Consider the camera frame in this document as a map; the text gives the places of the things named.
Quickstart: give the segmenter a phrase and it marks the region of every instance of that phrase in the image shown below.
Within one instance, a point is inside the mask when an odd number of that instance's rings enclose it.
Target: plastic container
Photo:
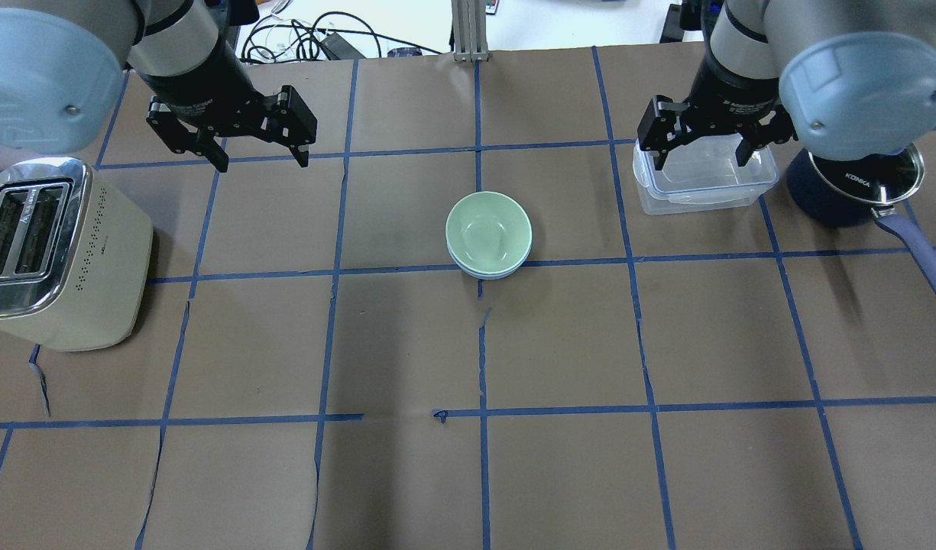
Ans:
[[[445,236],[455,264],[478,279],[511,275],[532,250],[526,210],[501,192],[473,192],[460,199],[447,216]]]
[[[707,136],[668,154],[664,170],[634,148],[634,176],[641,208],[649,215],[732,209],[749,206],[779,181],[770,147],[757,150],[745,167],[737,166],[740,135]]]

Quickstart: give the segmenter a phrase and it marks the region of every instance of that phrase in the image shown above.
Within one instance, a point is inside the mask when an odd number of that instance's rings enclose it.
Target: metal post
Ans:
[[[484,0],[451,0],[454,60],[488,60]]]

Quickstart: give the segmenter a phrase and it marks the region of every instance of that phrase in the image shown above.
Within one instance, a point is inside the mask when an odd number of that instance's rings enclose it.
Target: robotic arm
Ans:
[[[254,89],[205,0],[0,0],[0,143],[45,154],[87,146],[125,63],[156,94],[147,123],[173,152],[226,171],[216,138],[250,135],[307,166],[314,114],[292,86]]]
[[[638,139],[661,170],[708,135],[740,133],[744,166],[790,138],[828,160],[892,154],[935,125],[936,0],[727,0],[690,95],[654,97]]]

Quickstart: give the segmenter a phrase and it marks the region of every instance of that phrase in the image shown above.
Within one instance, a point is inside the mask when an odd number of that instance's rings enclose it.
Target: white floor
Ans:
[[[659,41],[670,3],[680,0],[500,0],[495,15],[486,18],[488,46],[492,50],[543,50],[649,44]],[[278,2],[261,5],[267,15]],[[450,48],[451,5],[447,0],[292,0],[280,18],[296,18],[312,24],[325,11],[347,11],[363,18],[378,34],[394,36],[446,52]],[[279,22],[271,18],[265,22]],[[363,29],[341,15],[323,18],[345,29]],[[247,29],[241,32],[241,39]],[[376,56],[373,39],[348,35],[349,42],[366,57]],[[687,40],[701,39],[701,32],[688,32]],[[293,40],[293,32],[273,29],[257,36],[257,43],[272,50]],[[397,44],[384,44],[385,51]]]

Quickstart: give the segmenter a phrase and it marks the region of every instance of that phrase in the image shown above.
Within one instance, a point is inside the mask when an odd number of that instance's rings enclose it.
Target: black cable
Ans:
[[[275,15],[278,15],[278,14],[281,13],[282,11],[287,10],[287,6],[290,6],[290,3],[292,3],[292,0],[287,0],[287,2],[285,3],[285,5],[279,7],[277,10],[271,10],[271,13],[272,13],[272,14],[275,14]]]
[[[251,28],[250,34],[248,34],[247,39],[245,39],[244,46],[241,49],[241,59],[240,59],[241,62],[253,63],[254,65],[263,65],[263,63],[289,63],[289,62],[294,62],[294,60],[316,60],[321,46],[320,46],[320,41],[318,41],[317,37],[315,37],[315,32],[320,32],[320,34],[328,34],[329,32],[333,32],[333,31],[343,32],[343,34],[362,34],[362,35],[367,35],[367,36],[374,36],[374,37],[388,40],[391,42],[397,42],[398,44],[403,44],[406,46],[419,48],[426,52],[438,53],[439,55],[440,53],[442,53],[432,48],[428,48],[427,46],[422,46],[414,42],[409,42],[408,40],[394,38],[392,36],[387,36],[385,34],[378,34],[377,32],[374,32],[374,31],[373,32],[355,31],[355,29],[347,29],[347,28],[334,29],[334,28],[327,28],[327,27],[314,27],[314,25],[313,27],[307,27],[306,25],[301,24],[301,22],[298,20],[289,20],[290,22],[279,22],[279,24],[268,24],[268,25],[261,25],[262,21],[263,20],[259,21],[258,24],[256,24],[254,27]],[[283,48],[279,52],[275,52],[274,50],[270,48],[267,48],[265,46],[259,45],[254,42],[255,35],[260,34],[261,32],[271,31],[271,29],[273,28],[293,29],[296,32],[296,40],[294,40],[292,43],[287,45],[285,48]],[[303,36],[301,32],[307,32],[308,36]],[[301,53],[303,52],[300,51],[300,47],[303,46],[304,44],[307,44],[308,51],[306,55],[301,55]],[[276,59],[280,58],[284,53],[292,51],[292,50],[296,51],[296,59],[284,60],[283,62],[276,61]],[[253,52],[259,52],[259,55],[264,57],[265,60],[252,59],[251,54]]]
[[[383,45],[380,44],[379,34],[376,34],[376,31],[373,31],[373,28],[370,27],[366,21],[363,21],[362,18],[357,17],[357,15],[349,14],[347,11],[325,11],[324,14],[318,15],[318,18],[315,20],[315,22],[311,24],[311,31],[314,32],[315,29],[318,28],[319,21],[323,20],[323,18],[327,18],[329,15],[342,15],[342,17],[354,18],[356,21],[359,21],[363,27],[369,29],[370,34],[372,34],[373,39],[376,41],[376,56],[383,56]]]

